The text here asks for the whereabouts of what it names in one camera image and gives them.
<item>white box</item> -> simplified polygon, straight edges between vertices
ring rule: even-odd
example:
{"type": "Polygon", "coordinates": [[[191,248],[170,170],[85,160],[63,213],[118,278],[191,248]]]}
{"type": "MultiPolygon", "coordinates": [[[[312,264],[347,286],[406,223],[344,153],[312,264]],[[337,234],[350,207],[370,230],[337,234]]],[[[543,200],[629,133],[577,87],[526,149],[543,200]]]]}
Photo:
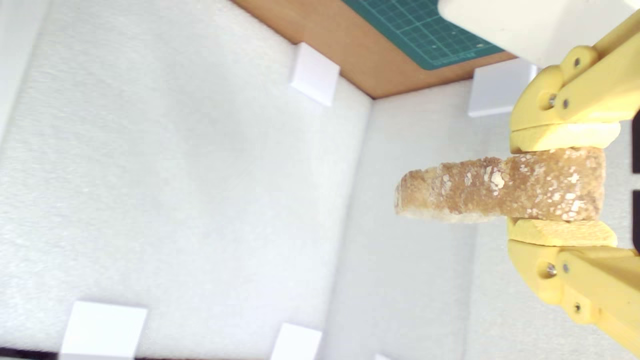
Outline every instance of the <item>white box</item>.
{"type": "Polygon", "coordinates": [[[477,68],[471,86],[469,116],[510,113],[520,94],[538,72],[537,66],[523,59],[477,68]]]}
{"type": "Polygon", "coordinates": [[[60,358],[132,359],[146,317],[147,310],[139,307],[76,301],[60,358]]]}
{"type": "Polygon", "coordinates": [[[271,360],[314,360],[321,338],[320,331],[284,323],[271,360]]]}
{"type": "Polygon", "coordinates": [[[333,104],[340,67],[313,47],[301,42],[296,49],[291,86],[323,105],[333,104]]]}

